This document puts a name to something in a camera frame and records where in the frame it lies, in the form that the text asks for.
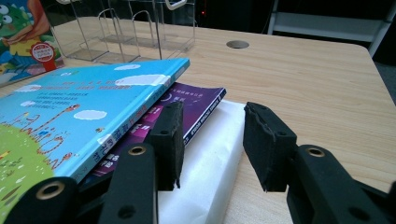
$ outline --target colorful picture book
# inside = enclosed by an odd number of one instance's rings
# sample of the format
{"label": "colorful picture book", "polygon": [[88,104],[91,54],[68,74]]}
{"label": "colorful picture book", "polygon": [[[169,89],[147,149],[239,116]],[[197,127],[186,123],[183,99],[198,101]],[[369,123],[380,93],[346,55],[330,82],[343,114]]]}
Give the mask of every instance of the colorful picture book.
{"label": "colorful picture book", "polygon": [[64,66],[38,0],[0,0],[0,86]]}
{"label": "colorful picture book", "polygon": [[61,68],[0,98],[0,223],[41,180],[79,182],[189,65],[170,59]]}
{"label": "colorful picture book", "polygon": [[187,145],[202,127],[212,111],[220,103],[226,90],[224,88],[201,88],[176,82],[149,111],[125,134],[113,149],[98,163],[87,176],[101,176],[113,171],[117,165],[120,150],[125,145],[144,141],[149,129],[154,127],[163,107],[174,101],[182,101],[183,138]]}

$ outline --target paper sheet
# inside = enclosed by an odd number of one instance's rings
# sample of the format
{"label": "paper sheet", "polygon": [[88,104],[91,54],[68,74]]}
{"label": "paper sheet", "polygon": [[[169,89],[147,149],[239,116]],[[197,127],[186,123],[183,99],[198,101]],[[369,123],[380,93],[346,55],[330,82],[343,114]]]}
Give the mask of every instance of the paper sheet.
{"label": "paper sheet", "polygon": [[244,106],[223,100],[186,146],[181,188],[158,193],[160,223],[222,222],[243,150]]}

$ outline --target red label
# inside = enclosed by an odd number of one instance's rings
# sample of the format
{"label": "red label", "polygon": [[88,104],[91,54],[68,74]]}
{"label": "red label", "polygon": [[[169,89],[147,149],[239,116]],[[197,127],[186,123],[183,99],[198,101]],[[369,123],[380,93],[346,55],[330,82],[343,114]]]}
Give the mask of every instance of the red label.
{"label": "red label", "polygon": [[30,49],[32,57],[42,63],[46,71],[56,69],[55,65],[55,50],[48,43],[37,43]]}

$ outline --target gray floor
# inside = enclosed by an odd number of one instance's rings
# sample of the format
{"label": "gray floor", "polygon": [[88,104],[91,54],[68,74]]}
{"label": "gray floor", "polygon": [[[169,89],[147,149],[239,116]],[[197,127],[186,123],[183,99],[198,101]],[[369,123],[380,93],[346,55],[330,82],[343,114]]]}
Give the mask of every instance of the gray floor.
{"label": "gray floor", "polygon": [[390,66],[382,63],[375,63],[375,65],[388,88],[393,103],[396,104],[396,66]]}

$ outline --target book spine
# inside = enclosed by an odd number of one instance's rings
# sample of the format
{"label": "book spine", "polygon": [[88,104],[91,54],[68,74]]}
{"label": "book spine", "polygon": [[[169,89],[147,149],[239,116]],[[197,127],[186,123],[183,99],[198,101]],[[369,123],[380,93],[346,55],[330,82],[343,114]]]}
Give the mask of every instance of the book spine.
{"label": "book spine", "polygon": [[85,160],[77,170],[70,176],[80,182],[92,168],[107,154],[107,152],[113,148],[116,143],[128,132],[130,128],[137,122],[148,110],[152,107],[162,95],[176,82],[177,78],[187,69],[189,65],[185,64],[177,69],[169,78],[167,85],[162,85],[156,91],[154,91],[150,97],[143,103],[128,119],[118,126],[115,132],[110,134],[106,140],[101,143],[101,146]]}
{"label": "book spine", "polygon": [[184,146],[186,146],[190,140],[195,136],[195,134],[201,129],[202,125],[204,122],[209,118],[209,116],[212,114],[212,112],[215,110],[215,108],[218,106],[218,104],[221,102],[221,100],[224,98],[226,94],[226,90],[223,89],[219,96],[213,100],[213,102],[206,108],[204,113],[201,115],[201,117],[195,122],[192,127],[190,128],[190,132],[186,132],[184,135]]}

